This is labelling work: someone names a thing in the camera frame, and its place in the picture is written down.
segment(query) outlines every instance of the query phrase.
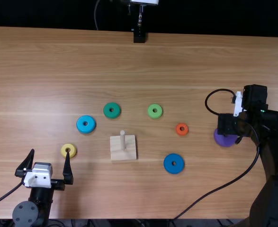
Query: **wooden table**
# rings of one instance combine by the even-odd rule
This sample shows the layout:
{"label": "wooden table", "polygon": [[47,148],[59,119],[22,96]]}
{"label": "wooden table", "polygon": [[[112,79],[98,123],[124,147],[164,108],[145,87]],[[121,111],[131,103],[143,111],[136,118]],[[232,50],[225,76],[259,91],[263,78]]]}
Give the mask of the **wooden table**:
{"label": "wooden table", "polygon": [[[250,139],[222,148],[213,132],[217,117],[204,107],[217,88],[242,91],[268,86],[270,109],[278,110],[278,38],[149,34],[0,27],[0,196],[20,181],[16,167],[31,148],[35,161],[53,164],[62,178],[60,148],[73,143],[74,185],[55,192],[51,218],[173,218],[204,193],[241,174],[255,156]],[[211,108],[231,113],[230,95],[216,94]],[[108,102],[120,117],[103,114]],[[158,120],[147,107],[158,103]],[[76,121],[91,115],[95,131],[82,135]],[[189,135],[175,132],[179,122]],[[137,138],[138,160],[110,161],[109,137],[124,129]],[[169,153],[186,162],[168,174]],[[194,206],[182,218],[245,218],[265,183],[259,160],[240,181]],[[0,218],[27,200],[22,187],[0,203]]]}

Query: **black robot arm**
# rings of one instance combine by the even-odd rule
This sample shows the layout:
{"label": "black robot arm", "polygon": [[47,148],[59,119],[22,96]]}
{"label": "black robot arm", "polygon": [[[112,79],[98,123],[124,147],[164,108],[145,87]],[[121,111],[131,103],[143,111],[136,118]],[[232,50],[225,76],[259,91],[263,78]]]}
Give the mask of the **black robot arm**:
{"label": "black robot arm", "polygon": [[15,172],[15,176],[21,177],[23,184],[31,188],[28,201],[19,203],[13,211],[12,218],[16,227],[47,226],[54,191],[64,191],[66,184],[73,184],[68,152],[64,163],[63,180],[51,179],[53,170],[50,163],[36,162],[32,168],[34,153],[32,149]]}
{"label": "black robot arm", "polygon": [[[267,87],[245,86],[239,116],[231,113],[218,116],[218,134],[250,137],[260,147],[267,180],[251,206],[249,217],[233,227],[278,227],[278,112],[268,110],[266,99]],[[246,123],[253,126],[258,138]]]}

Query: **black background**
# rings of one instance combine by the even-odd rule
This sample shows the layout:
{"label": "black background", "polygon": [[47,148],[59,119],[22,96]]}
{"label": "black background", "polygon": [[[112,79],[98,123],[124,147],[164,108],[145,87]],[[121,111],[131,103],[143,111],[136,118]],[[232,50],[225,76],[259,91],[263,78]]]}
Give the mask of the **black background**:
{"label": "black background", "polygon": [[[94,30],[96,0],[0,0],[0,26]],[[100,0],[100,30],[130,31],[128,7]],[[145,7],[148,32],[278,36],[278,0],[160,0]]]}

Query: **green ring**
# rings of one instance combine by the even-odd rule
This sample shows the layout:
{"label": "green ring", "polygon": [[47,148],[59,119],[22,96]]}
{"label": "green ring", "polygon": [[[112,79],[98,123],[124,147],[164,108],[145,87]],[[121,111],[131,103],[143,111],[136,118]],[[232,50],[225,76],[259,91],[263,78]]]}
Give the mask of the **green ring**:
{"label": "green ring", "polygon": [[162,110],[162,107],[158,104],[151,104],[149,107],[148,107],[148,115],[153,118],[153,119],[157,119],[159,117],[162,116],[162,113],[163,113],[163,110]]}
{"label": "green ring", "polygon": [[107,103],[104,106],[103,113],[107,118],[117,118],[121,113],[121,108],[117,103]]}

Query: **yellow ring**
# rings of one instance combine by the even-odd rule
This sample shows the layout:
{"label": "yellow ring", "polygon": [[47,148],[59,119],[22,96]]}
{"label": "yellow ring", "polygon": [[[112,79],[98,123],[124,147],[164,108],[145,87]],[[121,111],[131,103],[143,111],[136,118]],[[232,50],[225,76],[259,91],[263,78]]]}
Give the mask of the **yellow ring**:
{"label": "yellow ring", "polygon": [[63,157],[66,157],[66,153],[67,153],[67,149],[69,149],[69,158],[72,158],[76,155],[77,153],[77,149],[74,145],[70,144],[70,143],[67,143],[67,144],[64,144],[62,147],[61,147],[61,154]]}

